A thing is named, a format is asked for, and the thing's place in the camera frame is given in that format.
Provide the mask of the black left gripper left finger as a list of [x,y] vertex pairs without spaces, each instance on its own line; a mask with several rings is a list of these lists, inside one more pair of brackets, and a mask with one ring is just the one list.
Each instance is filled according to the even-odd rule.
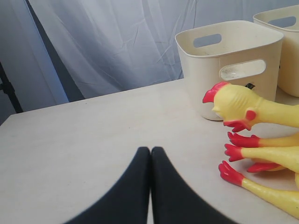
[[68,224],[145,224],[150,195],[150,150],[139,147],[111,189]]

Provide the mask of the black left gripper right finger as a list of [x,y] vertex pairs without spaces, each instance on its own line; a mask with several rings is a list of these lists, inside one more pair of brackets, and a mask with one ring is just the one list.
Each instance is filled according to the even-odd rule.
[[234,224],[203,200],[174,168],[165,150],[151,150],[151,200],[155,224]]

